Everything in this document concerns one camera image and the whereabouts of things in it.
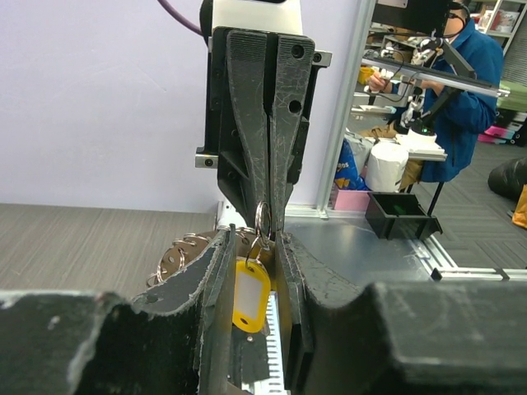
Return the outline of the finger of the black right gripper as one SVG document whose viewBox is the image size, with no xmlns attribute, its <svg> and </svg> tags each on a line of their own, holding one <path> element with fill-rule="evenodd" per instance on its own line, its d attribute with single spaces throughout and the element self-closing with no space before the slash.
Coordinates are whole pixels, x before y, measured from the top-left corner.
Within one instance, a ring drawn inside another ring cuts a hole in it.
<svg viewBox="0 0 527 395">
<path fill-rule="evenodd" d="M 260 202 L 267 200 L 267 131 L 264 77 L 267 36 L 250 30 L 229 31 L 226 64 L 232 112 L 241 150 L 226 153 L 226 193 L 248 225 L 255 223 Z"/>
<path fill-rule="evenodd" d="M 291 193 L 288 180 L 301 124 L 310 117 L 315 43 L 304 35 L 268 34 L 268 204 L 271 229 L 282 230 Z"/>
</svg>

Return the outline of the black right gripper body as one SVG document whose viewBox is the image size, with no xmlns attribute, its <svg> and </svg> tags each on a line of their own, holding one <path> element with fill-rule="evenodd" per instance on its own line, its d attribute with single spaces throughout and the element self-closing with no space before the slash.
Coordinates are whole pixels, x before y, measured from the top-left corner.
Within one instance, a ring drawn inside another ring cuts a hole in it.
<svg viewBox="0 0 527 395">
<path fill-rule="evenodd" d="M 232 112 L 226 64 L 226 37 L 229 31 L 232 29 L 246 30 L 240 28 L 218 27 L 215 29 L 212 34 L 212 37 L 209 40 L 210 50 L 208 55 L 205 143 L 203 148 L 199 149 L 199 153 L 207 157 L 206 160 L 204 160 L 203 162 L 204 165 L 207 167 L 217 167 L 218 186 L 226 197 L 226 193 L 230 191 L 230 183 L 227 179 L 227 171 L 229 170 L 229 166 L 226 163 L 226 153 L 230 150 L 233 150 L 235 152 L 239 152 L 241 150 L 240 139 L 237 137 L 236 122 L 234 121 L 234 115 Z M 267 77 L 267 57 L 269 47 L 268 34 L 272 32 L 257 30 L 250 31 L 264 33 L 267 36 L 263 105 L 264 111 L 268 119 L 268 99 L 270 94 L 268 88 L 269 78 Z M 331 63 L 331 60 L 332 54 L 330 52 L 320 51 L 315 48 L 314 65 L 316 66 L 316 80 L 319 70 L 322 68 L 327 68 Z M 310 102 L 310 112 L 313 102 L 313 96 L 315 93 L 315 84 L 313 85 L 312 101 Z M 301 130 L 298 133 L 298 139 L 295 144 L 296 157 L 295 161 L 291 165 L 288 174 L 288 180 L 292 182 L 291 193 L 294 185 L 298 182 L 298 179 L 300 178 L 301 163 L 305 151 L 305 142 L 309 126 L 310 118 L 306 122 L 303 122 L 301 124 Z"/>
</svg>

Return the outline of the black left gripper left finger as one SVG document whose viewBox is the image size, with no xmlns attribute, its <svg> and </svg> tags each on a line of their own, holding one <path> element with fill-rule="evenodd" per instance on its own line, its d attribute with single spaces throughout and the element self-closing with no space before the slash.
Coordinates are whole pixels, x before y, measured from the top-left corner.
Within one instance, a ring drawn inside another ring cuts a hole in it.
<svg viewBox="0 0 527 395">
<path fill-rule="evenodd" d="M 5 290 L 4 394 L 227 394 L 236 233 L 133 300 Z"/>
</svg>

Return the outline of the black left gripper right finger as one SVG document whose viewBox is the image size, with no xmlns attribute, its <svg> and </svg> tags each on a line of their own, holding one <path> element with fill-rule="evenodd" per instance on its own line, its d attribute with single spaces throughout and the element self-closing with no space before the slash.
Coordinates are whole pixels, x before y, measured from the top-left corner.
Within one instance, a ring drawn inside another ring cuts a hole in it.
<svg viewBox="0 0 527 395">
<path fill-rule="evenodd" d="M 284 384 L 293 394 L 523 394 L 526 286 L 359 288 L 293 235 L 275 241 Z"/>
</svg>

